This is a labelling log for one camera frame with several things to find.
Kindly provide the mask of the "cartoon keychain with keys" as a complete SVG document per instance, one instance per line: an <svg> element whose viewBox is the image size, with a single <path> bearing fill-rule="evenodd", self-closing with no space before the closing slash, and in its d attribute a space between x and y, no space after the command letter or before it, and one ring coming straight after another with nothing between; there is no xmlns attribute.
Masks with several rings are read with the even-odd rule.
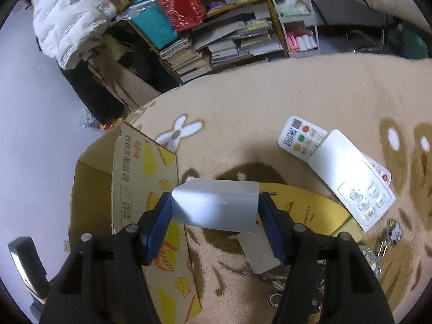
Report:
<svg viewBox="0 0 432 324"><path fill-rule="evenodd" d="M398 245L403 236L403 230L399 222L395 220L389 220L388 228L385 232L385 237L379 245L379 250L375 252L370 247L365 245L359 245L363 256L370 265L372 272L374 273L377 280L382 277L381 262L386 255L388 247L395 247Z"/></svg>

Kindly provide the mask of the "yellow round fan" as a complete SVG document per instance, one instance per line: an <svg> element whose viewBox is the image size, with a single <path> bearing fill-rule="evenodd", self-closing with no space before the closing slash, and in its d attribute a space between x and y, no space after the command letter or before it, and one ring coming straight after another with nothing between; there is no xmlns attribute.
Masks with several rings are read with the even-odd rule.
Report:
<svg viewBox="0 0 432 324"><path fill-rule="evenodd" d="M260 192L267 192L276 207L289 213L295 223L302 223L313 232L337 235L348 232L359 242L364 232L348 210L315 192L286 184L260 183Z"/></svg>

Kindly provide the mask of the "white remote control panel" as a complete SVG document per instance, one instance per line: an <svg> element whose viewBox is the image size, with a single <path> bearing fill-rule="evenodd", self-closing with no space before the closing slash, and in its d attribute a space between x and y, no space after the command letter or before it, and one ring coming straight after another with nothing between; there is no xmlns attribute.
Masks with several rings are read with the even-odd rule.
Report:
<svg viewBox="0 0 432 324"><path fill-rule="evenodd" d="M395 202L395 195L361 151L332 130L308 160L363 231L368 232Z"/></svg>

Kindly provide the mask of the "cardboard box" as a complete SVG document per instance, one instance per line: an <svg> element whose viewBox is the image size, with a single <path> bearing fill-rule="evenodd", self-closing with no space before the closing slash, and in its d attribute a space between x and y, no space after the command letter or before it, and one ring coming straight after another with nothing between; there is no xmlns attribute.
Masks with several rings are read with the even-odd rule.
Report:
<svg viewBox="0 0 432 324"><path fill-rule="evenodd" d="M75 165L70 246L85 232L105 236L137 223L178 183L175 154L128 123L116 124ZM156 259L143 271L162 323L190 323L201 312L183 225L170 222Z"/></svg>

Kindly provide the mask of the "white power bank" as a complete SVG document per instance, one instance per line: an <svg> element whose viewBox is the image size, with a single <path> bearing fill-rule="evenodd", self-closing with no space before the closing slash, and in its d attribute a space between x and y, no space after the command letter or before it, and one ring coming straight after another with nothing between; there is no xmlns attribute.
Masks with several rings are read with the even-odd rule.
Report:
<svg viewBox="0 0 432 324"><path fill-rule="evenodd" d="M193 178L171 193L174 221L230 232L253 232L259 183Z"/></svg>

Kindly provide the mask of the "white flat card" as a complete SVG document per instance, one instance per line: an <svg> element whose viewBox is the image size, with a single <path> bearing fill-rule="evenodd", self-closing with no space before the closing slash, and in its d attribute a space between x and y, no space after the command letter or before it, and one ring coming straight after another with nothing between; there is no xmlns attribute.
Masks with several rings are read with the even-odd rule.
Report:
<svg viewBox="0 0 432 324"><path fill-rule="evenodd" d="M254 232L240 232L237 236L247 261L255 274L263 274L281 262L272 252L266 233L261 224L255 226Z"/></svg>

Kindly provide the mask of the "black stand on floor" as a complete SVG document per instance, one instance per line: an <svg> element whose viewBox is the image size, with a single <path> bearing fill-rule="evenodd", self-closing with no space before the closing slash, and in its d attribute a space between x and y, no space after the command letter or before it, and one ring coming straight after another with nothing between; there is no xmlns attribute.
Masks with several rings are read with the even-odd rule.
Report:
<svg viewBox="0 0 432 324"><path fill-rule="evenodd" d="M33 297L31 313L39 320L50 292L50 283L34 242L31 237L18 237L8 244L8 248L24 285Z"/></svg>

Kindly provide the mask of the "white remote colored buttons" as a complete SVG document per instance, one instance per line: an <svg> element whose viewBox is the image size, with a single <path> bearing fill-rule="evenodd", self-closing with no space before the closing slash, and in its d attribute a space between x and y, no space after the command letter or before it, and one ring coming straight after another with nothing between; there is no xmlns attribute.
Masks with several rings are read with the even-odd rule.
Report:
<svg viewBox="0 0 432 324"><path fill-rule="evenodd" d="M292 116L288 119L278 145L289 154L306 162L331 189L344 183L367 189L372 183L388 190L389 172L364 155L341 131L327 132Z"/></svg>

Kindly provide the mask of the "beige patterned carpet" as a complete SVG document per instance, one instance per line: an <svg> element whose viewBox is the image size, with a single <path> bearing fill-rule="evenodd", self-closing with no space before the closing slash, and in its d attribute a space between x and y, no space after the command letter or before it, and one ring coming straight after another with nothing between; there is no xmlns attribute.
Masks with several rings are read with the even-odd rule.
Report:
<svg viewBox="0 0 432 324"><path fill-rule="evenodd" d="M380 265L396 321L430 323L431 61L340 53L207 75L128 116L177 155L179 178L287 184L333 198L308 166L332 130L381 165L396 197L361 242L401 240Z"/></svg>

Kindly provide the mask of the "stack of books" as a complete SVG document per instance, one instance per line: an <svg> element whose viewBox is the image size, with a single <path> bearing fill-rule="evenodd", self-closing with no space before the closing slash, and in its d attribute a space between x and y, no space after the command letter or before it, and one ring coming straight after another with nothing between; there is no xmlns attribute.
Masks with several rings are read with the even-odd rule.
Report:
<svg viewBox="0 0 432 324"><path fill-rule="evenodd" d="M159 52L182 83L187 83L212 71L210 57L206 51L195 50L191 39L180 37Z"/></svg>

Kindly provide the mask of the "white puffer jacket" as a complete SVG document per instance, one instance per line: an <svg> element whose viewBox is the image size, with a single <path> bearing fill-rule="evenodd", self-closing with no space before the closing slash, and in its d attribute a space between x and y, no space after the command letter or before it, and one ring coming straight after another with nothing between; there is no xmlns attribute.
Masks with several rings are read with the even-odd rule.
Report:
<svg viewBox="0 0 432 324"><path fill-rule="evenodd" d="M42 53L74 69L101 44L117 9L108 0L31 0L33 30Z"/></svg>

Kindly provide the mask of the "teal bag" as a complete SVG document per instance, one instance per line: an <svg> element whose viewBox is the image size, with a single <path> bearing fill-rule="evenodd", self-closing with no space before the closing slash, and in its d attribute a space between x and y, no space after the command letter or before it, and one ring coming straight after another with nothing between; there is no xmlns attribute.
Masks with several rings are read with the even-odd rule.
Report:
<svg viewBox="0 0 432 324"><path fill-rule="evenodd" d="M135 0L130 9L136 12L132 22L156 49L161 50L177 40L178 32L157 0Z"/></svg>

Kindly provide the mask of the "wooden bookshelf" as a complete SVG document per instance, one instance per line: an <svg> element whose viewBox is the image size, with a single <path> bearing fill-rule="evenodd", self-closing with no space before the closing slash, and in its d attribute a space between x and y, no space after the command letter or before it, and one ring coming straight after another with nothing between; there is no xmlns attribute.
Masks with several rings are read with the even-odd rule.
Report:
<svg viewBox="0 0 432 324"><path fill-rule="evenodd" d="M161 59L159 52L162 49L156 49L132 22L136 12L133 12L130 7L135 0L108 1L118 9L118 21L131 27L154 52L167 73L175 81L183 84L168 63ZM187 31L178 32L177 40L188 36L195 50L206 51L212 65L210 73L253 62L287 57L271 0L201 0L201 2L206 10L203 23Z"/></svg>

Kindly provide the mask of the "red patterned bag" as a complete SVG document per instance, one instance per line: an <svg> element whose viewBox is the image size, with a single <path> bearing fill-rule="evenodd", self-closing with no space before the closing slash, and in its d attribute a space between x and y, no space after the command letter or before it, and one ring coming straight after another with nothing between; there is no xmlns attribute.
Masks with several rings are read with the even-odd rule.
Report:
<svg viewBox="0 0 432 324"><path fill-rule="evenodd" d="M177 32L184 32L203 23L206 10L201 0L157 0Z"/></svg>

